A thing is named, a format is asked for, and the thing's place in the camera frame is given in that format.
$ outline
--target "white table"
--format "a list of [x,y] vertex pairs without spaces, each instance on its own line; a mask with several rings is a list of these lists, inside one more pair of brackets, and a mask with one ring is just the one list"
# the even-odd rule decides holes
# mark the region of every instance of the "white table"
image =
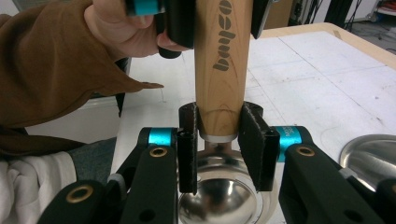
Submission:
[[[245,100],[263,107],[270,126],[305,126],[338,161],[343,146],[358,136],[396,134],[395,68],[395,55],[328,23],[264,31],[250,43]],[[113,172],[141,128],[177,127],[178,109],[195,101],[192,50],[174,60],[132,59],[130,76],[165,87],[126,94]],[[233,148],[239,149],[236,143]],[[279,163],[279,184],[282,172]],[[278,207],[270,223],[283,221]]]

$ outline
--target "wooden handle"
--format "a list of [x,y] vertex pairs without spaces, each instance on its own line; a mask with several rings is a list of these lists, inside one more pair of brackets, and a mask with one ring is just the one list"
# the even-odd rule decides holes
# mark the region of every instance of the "wooden handle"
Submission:
[[197,0],[196,4],[200,135],[212,143],[231,142],[237,136],[244,102],[253,0]]

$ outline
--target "white sleeve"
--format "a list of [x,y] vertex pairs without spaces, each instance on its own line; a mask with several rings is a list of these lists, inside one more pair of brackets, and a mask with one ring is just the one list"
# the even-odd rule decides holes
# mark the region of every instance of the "white sleeve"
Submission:
[[0,221],[37,223],[54,196],[76,180],[74,163],[65,152],[0,161]]

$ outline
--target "floor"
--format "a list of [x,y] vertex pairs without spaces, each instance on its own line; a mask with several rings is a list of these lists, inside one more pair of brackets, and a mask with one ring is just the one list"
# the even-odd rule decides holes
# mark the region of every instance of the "floor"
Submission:
[[352,33],[396,54],[396,16],[379,15],[377,21],[354,22]]

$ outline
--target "stainless steel bowl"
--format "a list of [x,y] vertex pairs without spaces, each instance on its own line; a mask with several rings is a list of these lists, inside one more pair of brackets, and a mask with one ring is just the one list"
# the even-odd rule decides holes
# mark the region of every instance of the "stainless steel bowl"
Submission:
[[350,168],[368,189],[396,178],[396,135],[369,134],[347,143],[340,156],[340,165]]
[[277,204],[277,187],[256,192],[240,152],[198,153],[198,191],[181,194],[179,220],[184,224],[265,223]]

